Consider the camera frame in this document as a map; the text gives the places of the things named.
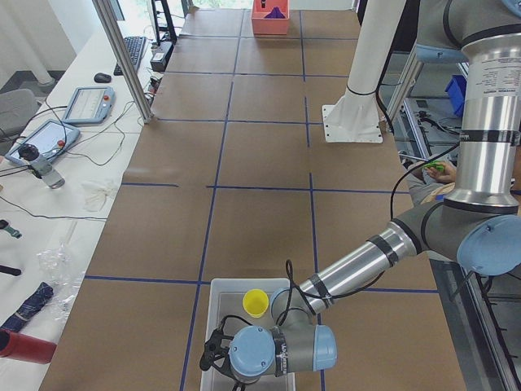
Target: hand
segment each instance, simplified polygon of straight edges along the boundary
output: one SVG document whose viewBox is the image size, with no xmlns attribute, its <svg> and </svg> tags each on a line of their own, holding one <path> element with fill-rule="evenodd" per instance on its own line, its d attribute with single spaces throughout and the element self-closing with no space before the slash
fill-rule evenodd
<svg viewBox="0 0 521 391">
<path fill-rule="evenodd" d="M 444 170 L 438 171 L 434 167 L 425 169 L 427 175 L 437 181 L 438 183 L 452 183 L 456 182 L 456 167 L 449 161 L 440 161 L 439 165 L 443 165 Z"/>
</svg>

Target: red bottle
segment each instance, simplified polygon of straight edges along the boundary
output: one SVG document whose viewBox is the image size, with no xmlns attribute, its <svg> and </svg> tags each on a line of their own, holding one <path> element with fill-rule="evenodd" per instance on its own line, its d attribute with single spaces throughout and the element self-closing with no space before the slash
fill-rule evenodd
<svg viewBox="0 0 521 391">
<path fill-rule="evenodd" d="M 47 364 L 52 359 L 56 344 L 18 332 L 0 330 L 0 357 Z"/>
</svg>

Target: keyboard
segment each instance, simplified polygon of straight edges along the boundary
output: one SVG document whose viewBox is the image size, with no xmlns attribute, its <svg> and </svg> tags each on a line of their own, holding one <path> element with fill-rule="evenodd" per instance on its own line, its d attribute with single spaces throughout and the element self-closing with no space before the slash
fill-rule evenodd
<svg viewBox="0 0 521 391">
<path fill-rule="evenodd" d="M 134 65 L 134 69 L 138 70 L 139 63 L 141 63 L 141 56 L 145 50 L 147 39 L 145 37 L 125 37 L 125 45 L 130 55 L 130 60 Z M 119 64 L 114 68 L 114 76 L 121 76 L 123 71 Z"/>
</svg>

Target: green object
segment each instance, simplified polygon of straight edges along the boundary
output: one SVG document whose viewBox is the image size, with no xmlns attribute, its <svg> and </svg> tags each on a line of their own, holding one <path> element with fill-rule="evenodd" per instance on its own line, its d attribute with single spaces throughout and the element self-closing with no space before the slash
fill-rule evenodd
<svg viewBox="0 0 521 391">
<path fill-rule="evenodd" d="M 435 169 L 437 169 L 441 173 L 445 170 L 445 167 L 443 165 L 441 165 L 438 160 L 434 160 L 433 162 L 431 162 L 431 163 L 429 163 L 427 165 L 424 165 L 423 167 L 425 167 L 426 169 L 434 167 Z"/>
</svg>

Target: blue joint cap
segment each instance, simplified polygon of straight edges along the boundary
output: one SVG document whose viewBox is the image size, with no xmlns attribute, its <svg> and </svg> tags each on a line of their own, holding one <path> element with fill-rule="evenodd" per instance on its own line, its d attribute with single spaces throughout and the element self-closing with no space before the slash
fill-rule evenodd
<svg viewBox="0 0 521 391">
<path fill-rule="evenodd" d="M 230 363 L 241 376 L 261 376 L 275 359 L 275 343 L 271 332 L 259 326 L 240 330 L 230 342 Z"/>
<path fill-rule="evenodd" d="M 317 326 L 315 328 L 313 370 L 320 371 L 334 367 L 336 356 L 336 341 L 333 331 L 328 326 Z"/>
<path fill-rule="evenodd" d="M 510 12 L 512 12 L 514 15 L 521 18 L 521 6 L 519 4 L 519 0 L 502 0 L 503 4 L 505 4 L 505 7 L 507 7 Z"/>
<path fill-rule="evenodd" d="M 521 217 L 497 216 L 477 226 L 458 248 L 458 263 L 481 275 L 502 275 L 521 263 Z"/>
<path fill-rule="evenodd" d="M 416 56 L 423 63 L 455 64 L 468 61 L 459 50 L 419 44 L 416 45 Z"/>
</svg>

